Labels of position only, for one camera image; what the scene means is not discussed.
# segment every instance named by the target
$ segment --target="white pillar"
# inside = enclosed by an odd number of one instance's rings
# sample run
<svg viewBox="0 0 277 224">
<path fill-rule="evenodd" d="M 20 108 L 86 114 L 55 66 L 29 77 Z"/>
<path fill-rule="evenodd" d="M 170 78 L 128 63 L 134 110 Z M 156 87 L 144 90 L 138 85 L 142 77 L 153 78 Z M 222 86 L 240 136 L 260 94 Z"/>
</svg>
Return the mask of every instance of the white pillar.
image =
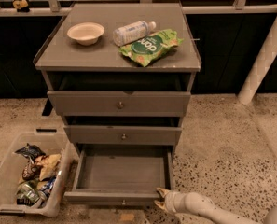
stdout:
<svg viewBox="0 0 277 224">
<path fill-rule="evenodd" d="M 245 80 L 238 99 L 242 104 L 249 104 L 261 84 L 263 78 L 268 73 L 271 64 L 277 56 L 277 17 L 271 26 L 268 36 L 256 57 L 256 61 Z"/>
</svg>

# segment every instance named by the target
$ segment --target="cabinet top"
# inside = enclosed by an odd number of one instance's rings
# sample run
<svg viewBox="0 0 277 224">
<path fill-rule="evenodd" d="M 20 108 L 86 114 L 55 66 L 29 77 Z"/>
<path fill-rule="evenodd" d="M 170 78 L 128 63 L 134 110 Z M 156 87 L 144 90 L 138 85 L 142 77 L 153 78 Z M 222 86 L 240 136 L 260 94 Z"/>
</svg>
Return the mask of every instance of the cabinet top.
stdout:
<svg viewBox="0 0 277 224">
<path fill-rule="evenodd" d="M 194 72 L 201 69 L 201 59 L 186 18 L 179 4 L 75 4 L 60 24 L 35 64 L 38 70 L 49 71 L 137 71 Z M 183 43 L 148 67 L 142 67 L 122 56 L 113 41 L 113 31 L 136 21 L 154 21 L 156 30 L 173 29 Z M 104 34 L 91 46 L 82 46 L 67 36 L 70 27 L 81 22 L 100 23 Z"/>
</svg>

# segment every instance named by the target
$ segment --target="bin handle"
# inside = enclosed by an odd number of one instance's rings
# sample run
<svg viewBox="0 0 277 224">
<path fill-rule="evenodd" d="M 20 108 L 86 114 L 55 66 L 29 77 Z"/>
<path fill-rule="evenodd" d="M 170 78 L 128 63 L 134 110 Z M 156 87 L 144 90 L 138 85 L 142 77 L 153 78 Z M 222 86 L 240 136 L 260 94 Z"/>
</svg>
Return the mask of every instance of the bin handle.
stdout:
<svg viewBox="0 0 277 224">
<path fill-rule="evenodd" d="M 56 129 L 42 129 L 42 128 L 38 128 L 36 129 L 37 133 L 56 133 L 57 130 Z"/>
<path fill-rule="evenodd" d="M 0 209 L 0 215 L 24 216 L 25 212 L 23 210 L 15 210 L 15 209 Z"/>
</svg>

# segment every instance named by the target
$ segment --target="speckled floor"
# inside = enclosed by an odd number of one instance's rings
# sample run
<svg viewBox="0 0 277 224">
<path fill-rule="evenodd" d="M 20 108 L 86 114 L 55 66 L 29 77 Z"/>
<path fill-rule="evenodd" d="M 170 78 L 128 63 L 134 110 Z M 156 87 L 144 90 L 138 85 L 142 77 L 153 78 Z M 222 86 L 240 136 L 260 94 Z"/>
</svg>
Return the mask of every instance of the speckled floor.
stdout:
<svg viewBox="0 0 277 224">
<path fill-rule="evenodd" d="M 41 116 L 45 102 L 0 100 L 0 161 L 18 133 L 36 128 L 62 131 L 62 120 L 54 112 Z M 224 209 L 262 223 L 277 205 L 277 94 L 259 94 L 250 105 L 241 105 L 233 94 L 192 96 L 173 174 L 177 190 L 197 191 Z M 3 224 L 20 222 L 212 223 L 189 214 L 169 216 L 156 207 L 89 208 L 65 200 L 55 218 L 0 216 Z"/>
</svg>

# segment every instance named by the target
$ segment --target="small object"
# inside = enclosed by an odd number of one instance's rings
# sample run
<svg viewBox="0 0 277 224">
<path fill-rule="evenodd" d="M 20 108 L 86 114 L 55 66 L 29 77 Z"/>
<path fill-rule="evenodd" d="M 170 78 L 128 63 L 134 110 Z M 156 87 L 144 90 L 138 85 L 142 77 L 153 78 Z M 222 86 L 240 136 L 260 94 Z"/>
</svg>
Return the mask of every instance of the small object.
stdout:
<svg viewBox="0 0 277 224">
<path fill-rule="evenodd" d="M 13 2 L 14 8 L 17 9 L 18 12 L 29 12 L 28 3 L 26 0 L 15 0 Z"/>
<path fill-rule="evenodd" d="M 83 46 L 89 46 L 96 43 L 99 37 L 104 33 L 102 25 L 93 22 L 84 22 L 72 26 L 67 35 Z"/>
<path fill-rule="evenodd" d="M 51 154 L 37 157 L 35 159 L 35 164 L 42 167 L 39 174 L 39 180 L 43 181 L 55 176 L 60 160 L 61 154 Z"/>
<path fill-rule="evenodd" d="M 54 186 L 54 183 L 55 183 L 55 180 L 56 180 L 56 177 L 52 177 L 50 179 L 50 181 L 45 184 L 39 191 L 38 191 L 38 194 L 40 196 L 40 198 L 42 199 L 42 201 L 46 201 L 50 194 L 51 194 L 51 191 L 53 189 L 53 186 Z"/>
<path fill-rule="evenodd" d="M 128 138 L 128 136 L 125 133 L 123 135 L 121 135 L 122 140 L 126 140 L 127 138 Z"/>
<path fill-rule="evenodd" d="M 153 21 L 150 23 L 138 21 L 113 31 L 113 40 L 120 47 L 149 35 L 155 28 L 156 23 Z"/>
<path fill-rule="evenodd" d="M 165 55 L 173 47 L 179 46 L 183 39 L 177 38 L 177 32 L 166 29 L 144 37 L 119 48 L 119 52 L 143 67 L 148 66 Z"/>
<path fill-rule="evenodd" d="M 118 109 L 122 109 L 123 106 L 124 106 L 124 104 L 121 101 L 119 101 L 119 103 L 118 103 Z"/>
<path fill-rule="evenodd" d="M 17 192 L 17 204 L 32 206 L 40 200 L 40 196 L 33 187 L 25 182 L 19 185 Z"/>
<path fill-rule="evenodd" d="M 37 166 L 35 163 L 31 163 L 30 161 L 28 161 L 23 169 L 22 178 L 25 181 L 35 179 L 36 176 L 39 176 L 40 169 L 41 166 Z"/>
<path fill-rule="evenodd" d="M 32 164 L 35 163 L 35 159 L 38 156 L 46 155 L 46 153 L 44 153 L 38 146 L 30 145 L 29 143 L 27 143 L 27 145 L 25 147 L 20 148 L 17 151 L 15 151 L 15 153 L 21 154 L 26 159 L 30 159 L 30 162 Z"/>
</svg>

